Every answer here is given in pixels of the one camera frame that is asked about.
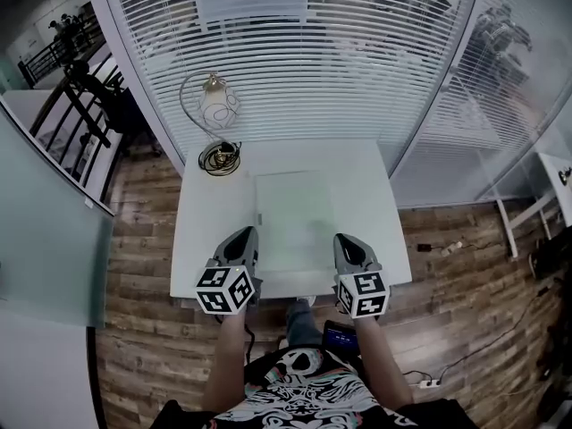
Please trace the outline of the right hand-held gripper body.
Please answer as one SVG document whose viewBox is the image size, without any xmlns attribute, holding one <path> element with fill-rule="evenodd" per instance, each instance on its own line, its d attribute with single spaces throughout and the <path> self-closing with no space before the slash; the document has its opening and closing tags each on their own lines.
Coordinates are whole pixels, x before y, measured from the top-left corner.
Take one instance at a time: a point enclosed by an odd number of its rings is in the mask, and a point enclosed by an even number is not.
<svg viewBox="0 0 572 429">
<path fill-rule="evenodd" d="M 390 289 L 384 281 L 383 266 L 364 241 L 337 233 L 333 238 L 336 295 L 352 319 L 383 315 Z"/>
</svg>

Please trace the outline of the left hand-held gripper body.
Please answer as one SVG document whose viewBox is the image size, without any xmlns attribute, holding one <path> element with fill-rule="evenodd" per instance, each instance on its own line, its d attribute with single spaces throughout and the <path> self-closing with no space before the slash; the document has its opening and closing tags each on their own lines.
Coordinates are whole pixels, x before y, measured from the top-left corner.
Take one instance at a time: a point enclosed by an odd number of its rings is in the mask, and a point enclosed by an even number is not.
<svg viewBox="0 0 572 429">
<path fill-rule="evenodd" d="M 199 305 L 209 315 L 237 315 L 255 307 L 262 280 L 256 278 L 258 233 L 244 227 L 223 240 L 199 272 L 195 292 Z"/>
</svg>

